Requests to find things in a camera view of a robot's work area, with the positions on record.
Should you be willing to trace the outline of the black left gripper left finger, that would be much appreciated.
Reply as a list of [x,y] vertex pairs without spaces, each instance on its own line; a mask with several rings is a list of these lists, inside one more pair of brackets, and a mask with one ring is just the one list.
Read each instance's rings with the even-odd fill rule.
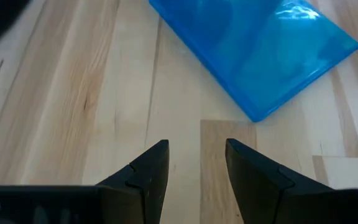
[[169,173],[169,141],[154,144],[102,180],[103,224],[159,224]]

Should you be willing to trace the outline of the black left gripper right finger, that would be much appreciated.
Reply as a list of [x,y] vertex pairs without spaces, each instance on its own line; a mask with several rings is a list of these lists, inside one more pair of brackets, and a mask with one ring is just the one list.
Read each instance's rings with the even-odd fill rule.
[[240,141],[226,140],[229,180],[245,224],[274,224],[282,199],[331,188],[257,152]]

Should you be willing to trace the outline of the blue plastic disc case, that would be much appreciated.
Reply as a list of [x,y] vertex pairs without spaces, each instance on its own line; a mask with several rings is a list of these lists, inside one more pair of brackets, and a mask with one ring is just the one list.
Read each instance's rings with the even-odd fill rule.
[[307,0],[149,0],[253,122],[358,49]]

